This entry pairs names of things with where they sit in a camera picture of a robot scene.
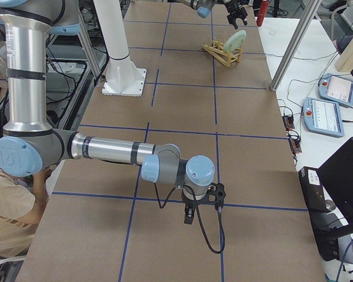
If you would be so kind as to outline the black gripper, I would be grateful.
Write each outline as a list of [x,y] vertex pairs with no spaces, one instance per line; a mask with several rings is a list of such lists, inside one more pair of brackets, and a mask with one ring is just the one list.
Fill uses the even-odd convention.
[[190,187],[184,187],[182,189],[182,200],[185,203],[185,216],[184,223],[192,224],[194,221],[195,209],[198,205],[208,202],[208,193],[202,195],[194,195],[193,189]]
[[223,3],[228,12],[227,19],[230,25],[232,25],[235,29],[238,29],[237,18],[240,18],[244,26],[247,26],[248,15],[244,6],[240,4],[239,0],[227,0],[223,1]]

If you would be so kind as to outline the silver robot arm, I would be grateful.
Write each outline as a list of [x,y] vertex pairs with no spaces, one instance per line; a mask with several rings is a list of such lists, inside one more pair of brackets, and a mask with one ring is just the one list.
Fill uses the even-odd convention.
[[46,120],[46,36],[76,35],[80,30],[77,1],[0,1],[6,33],[6,77],[10,118],[0,139],[0,168],[28,176],[64,159],[98,159],[138,165],[144,180],[181,191],[186,224],[199,216],[200,204],[220,205],[210,158],[184,160],[173,144],[86,136],[53,128]]
[[238,29],[237,19],[241,19],[242,23],[246,26],[247,23],[247,11],[241,1],[238,0],[177,0],[191,9],[195,10],[201,18],[206,18],[211,14],[213,7],[216,4],[223,4],[228,12],[227,20],[230,25],[235,29]]

